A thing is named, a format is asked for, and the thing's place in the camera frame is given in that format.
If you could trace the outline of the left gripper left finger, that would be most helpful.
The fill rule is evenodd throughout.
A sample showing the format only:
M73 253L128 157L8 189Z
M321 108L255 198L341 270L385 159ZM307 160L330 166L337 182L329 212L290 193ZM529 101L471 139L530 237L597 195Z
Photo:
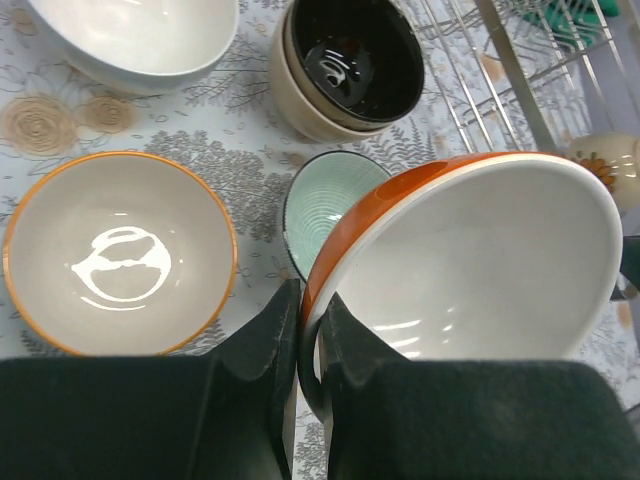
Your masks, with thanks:
M300 284L201 356L1 364L5 479L288 479Z

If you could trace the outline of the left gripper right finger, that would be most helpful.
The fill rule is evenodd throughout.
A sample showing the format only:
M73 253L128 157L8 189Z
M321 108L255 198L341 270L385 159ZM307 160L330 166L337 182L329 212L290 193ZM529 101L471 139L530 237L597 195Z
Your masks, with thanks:
M320 330L332 479L635 479L639 442L592 368L410 361L334 297Z

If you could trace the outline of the floral tablecloth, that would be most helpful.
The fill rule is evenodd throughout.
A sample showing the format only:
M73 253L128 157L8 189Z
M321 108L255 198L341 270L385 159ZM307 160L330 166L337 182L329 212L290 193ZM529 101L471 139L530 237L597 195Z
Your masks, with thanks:
M244 1L232 46L206 78L179 93L126 97L68 65L39 33L23 1L1 5L1 219L39 179L75 158L138 150L179 162L227 206L239 238L239 269L221 317L174 356L220 345L293 276L283 260L276 211L288 183L323 146L292 130L268 85L270 37L282 1ZM439 157L416 109L350 149L398 173Z

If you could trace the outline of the beige gold dotted bowl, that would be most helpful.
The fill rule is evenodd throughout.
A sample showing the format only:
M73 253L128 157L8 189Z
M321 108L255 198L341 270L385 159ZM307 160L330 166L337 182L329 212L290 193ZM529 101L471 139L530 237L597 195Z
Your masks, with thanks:
M380 129L411 113L421 97L421 46L390 1L293 1L283 42L300 89L345 128Z

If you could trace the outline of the beige bowl green leaf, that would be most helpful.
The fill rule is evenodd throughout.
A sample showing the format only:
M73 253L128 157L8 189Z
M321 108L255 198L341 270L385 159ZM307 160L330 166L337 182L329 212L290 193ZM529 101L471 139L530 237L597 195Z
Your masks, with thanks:
M390 126L372 131L343 127L318 110L293 77L285 55L284 30L291 8L281 16L272 35L269 55L269 85L276 107L288 124L311 141L325 144L362 141L385 133Z

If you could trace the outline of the white blue striped bowl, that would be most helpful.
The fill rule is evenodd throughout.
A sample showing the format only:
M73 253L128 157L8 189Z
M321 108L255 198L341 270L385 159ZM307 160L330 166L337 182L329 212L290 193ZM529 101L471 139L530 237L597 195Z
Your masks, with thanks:
M227 302L237 236L219 196L185 167L143 152L71 161L23 197L3 271L22 318L75 355L179 349Z

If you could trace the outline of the orange plastic bowl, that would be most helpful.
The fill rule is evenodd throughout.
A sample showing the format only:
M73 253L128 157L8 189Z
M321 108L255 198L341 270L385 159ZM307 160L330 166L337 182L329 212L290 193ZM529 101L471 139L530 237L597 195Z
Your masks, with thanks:
M314 350L333 305L413 360L561 359L619 277L638 282L638 241L583 166L501 152L407 170L354 204L314 261L301 305L302 390L325 418Z

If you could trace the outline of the green folded cloth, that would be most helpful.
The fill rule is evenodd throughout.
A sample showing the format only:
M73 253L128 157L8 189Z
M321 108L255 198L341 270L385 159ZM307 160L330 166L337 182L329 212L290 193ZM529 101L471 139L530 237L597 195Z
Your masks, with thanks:
M555 40L566 46L581 43L591 47L603 37L603 26L597 13L615 18L620 15L619 2L601 1L525 1L521 16L528 23L551 30Z

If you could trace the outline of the beige orange flower bowl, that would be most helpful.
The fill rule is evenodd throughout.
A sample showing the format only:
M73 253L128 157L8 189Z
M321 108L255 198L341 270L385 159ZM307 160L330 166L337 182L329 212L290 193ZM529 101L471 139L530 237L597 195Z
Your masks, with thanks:
M574 139L567 157L593 173L611 193L618 209L639 206L639 138L608 132Z

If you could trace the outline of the pale green checked bowl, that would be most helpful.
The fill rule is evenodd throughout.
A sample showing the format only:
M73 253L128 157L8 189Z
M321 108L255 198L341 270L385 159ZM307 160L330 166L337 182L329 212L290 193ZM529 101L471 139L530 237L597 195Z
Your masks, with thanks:
M289 183L277 214L283 260L292 274L305 281L339 220L390 177L375 161L346 150L307 161Z

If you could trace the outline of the plain white bowl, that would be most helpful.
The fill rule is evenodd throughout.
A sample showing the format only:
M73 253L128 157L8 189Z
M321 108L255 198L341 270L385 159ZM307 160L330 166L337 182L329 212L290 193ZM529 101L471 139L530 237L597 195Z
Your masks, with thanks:
M239 23L236 0L28 1L39 33L71 66L115 90L162 95L212 72Z

